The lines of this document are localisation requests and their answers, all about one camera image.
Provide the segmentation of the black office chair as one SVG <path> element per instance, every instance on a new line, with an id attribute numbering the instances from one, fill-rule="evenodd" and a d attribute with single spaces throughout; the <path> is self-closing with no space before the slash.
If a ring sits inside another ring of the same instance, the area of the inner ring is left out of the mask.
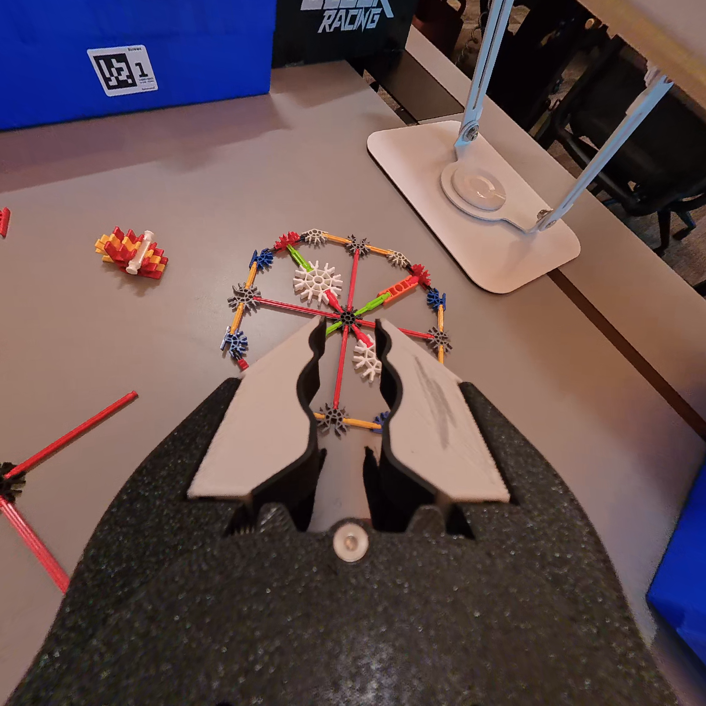
<path id="1" fill-rule="evenodd" d="M 544 142 L 558 140 L 581 167 L 595 156 L 645 88 L 645 61 L 633 61 L 620 37 L 609 40 L 552 112 Z M 675 213 L 686 228 L 694 227 L 691 211 L 705 204 L 705 123 L 670 90 L 650 111 L 596 178 L 627 214 L 657 213 L 663 255 L 670 243 Z"/>

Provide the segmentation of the light wooden desk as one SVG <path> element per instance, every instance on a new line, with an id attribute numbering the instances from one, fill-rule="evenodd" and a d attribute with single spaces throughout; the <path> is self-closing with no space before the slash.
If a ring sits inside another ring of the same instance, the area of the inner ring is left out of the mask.
<path id="1" fill-rule="evenodd" d="M 581 1 L 705 107 L 704 1 Z"/>

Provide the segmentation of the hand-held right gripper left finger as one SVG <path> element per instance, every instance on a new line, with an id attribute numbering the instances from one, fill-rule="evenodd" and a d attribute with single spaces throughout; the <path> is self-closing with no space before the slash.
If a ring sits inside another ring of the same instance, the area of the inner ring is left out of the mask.
<path id="1" fill-rule="evenodd" d="M 240 500 L 252 517 L 267 503 L 281 503 L 296 527 L 307 530 L 325 457 L 310 408 L 320 386 L 325 328 L 323 318 L 310 320 L 243 373 L 190 484 L 190 499 Z"/>

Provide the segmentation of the blue box with tag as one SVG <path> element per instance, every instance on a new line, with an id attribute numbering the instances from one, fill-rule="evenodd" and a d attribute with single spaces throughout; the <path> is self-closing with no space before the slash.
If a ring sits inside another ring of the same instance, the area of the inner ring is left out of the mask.
<path id="1" fill-rule="evenodd" d="M 2 1 L 1 129 L 269 92 L 275 1 Z"/>

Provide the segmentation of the red yellow connector pile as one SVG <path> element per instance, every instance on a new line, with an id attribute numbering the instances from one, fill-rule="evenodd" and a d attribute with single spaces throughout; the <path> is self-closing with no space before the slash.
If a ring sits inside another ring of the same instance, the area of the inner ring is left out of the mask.
<path id="1" fill-rule="evenodd" d="M 104 234 L 95 242 L 95 251 L 101 254 L 103 262 L 114 263 L 129 275 L 144 278 L 160 279 L 168 262 L 149 230 L 137 236 L 132 229 L 123 233 L 116 227 L 110 235 Z"/>

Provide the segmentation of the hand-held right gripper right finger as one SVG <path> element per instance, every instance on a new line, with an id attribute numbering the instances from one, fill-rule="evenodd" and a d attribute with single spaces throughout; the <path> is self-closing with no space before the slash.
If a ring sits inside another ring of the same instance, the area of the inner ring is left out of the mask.
<path id="1" fill-rule="evenodd" d="M 460 388 L 460 379 L 391 322 L 375 323 L 380 389 L 390 409 L 381 456 L 366 453 L 374 528 L 404 532 L 421 506 L 443 508 L 448 532 L 470 532 L 464 503 L 510 501 L 510 492 Z"/>

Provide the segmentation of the colourful toy wheel assembly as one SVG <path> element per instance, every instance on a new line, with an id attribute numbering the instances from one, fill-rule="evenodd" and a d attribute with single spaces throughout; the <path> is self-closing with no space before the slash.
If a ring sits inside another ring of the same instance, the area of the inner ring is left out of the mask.
<path id="1" fill-rule="evenodd" d="M 310 260 L 299 251 L 302 246 L 319 248 L 327 243 L 341 246 L 352 258 L 349 287 L 344 301 L 340 298 L 344 282 L 335 267 Z M 293 289 L 301 299 L 300 304 L 267 299 L 255 285 L 257 275 L 271 269 L 275 257 L 283 253 L 288 253 L 296 263 Z M 354 294 L 359 264 L 371 254 L 383 257 L 390 265 L 400 269 L 402 278 L 384 287 L 370 301 L 356 306 Z M 227 303 L 232 310 L 233 319 L 225 330 L 220 351 L 230 357 L 241 371 L 245 371 L 248 368 L 246 353 L 249 349 L 248 338 L 242 330 L 245 314 L 256 312 L 259 306 L 265 306 L 296 314 L 316 315 L 318 311 L 313 305 L 324 306 L 325 310 L 321 315 L 329 321 L 325 335 L 330 337 L 340 332 L 341 345 L 333 399 L 330 403 L 325 403 L 320 411 L 315 412 L 314 417 L 322 431 L 331 431 L 337 436 L 343 435 L 349 428 L 366 429 L 380 435 L 389 416 L 388 411 L 381 412 L 373 421 L 365 421 L 349 417 L 340 402 L 348 342 L 355 342 L 352 356 L 354 369 L 365 381 L 377 381 L 382 367 L 375 349 L 375 324 L 367 320 L 366 315 L 392 305 L 417 289 L 424 292 L 426 304 L 436 316 L 436 324 L 426 332 L 402 329 L 402 333 L 425 342 L 438 361 L 444 363 L 446 354 L 452 348 L 445 323 L 448 301 L 446 294 L 431 284 L 431 277 L 425 265 L 413 263 L 401 252 L 373 246 L 368 239 L 355 235 L 339 237 L 321 229 L 310 229 L 302 233 L 287 232 L 281 235 L 273 246 L 253 252 L 245 282 L 232 288 L 232 296 L 227 299 Z"/>

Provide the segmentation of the black printed bag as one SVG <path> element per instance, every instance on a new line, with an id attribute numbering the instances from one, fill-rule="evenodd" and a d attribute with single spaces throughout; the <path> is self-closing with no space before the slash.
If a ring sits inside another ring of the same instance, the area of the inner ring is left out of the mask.
<path id="1" fill-rule="evenodd" d="M 400 51 L 418 1 L 278 1 L 272 67 Z"/>

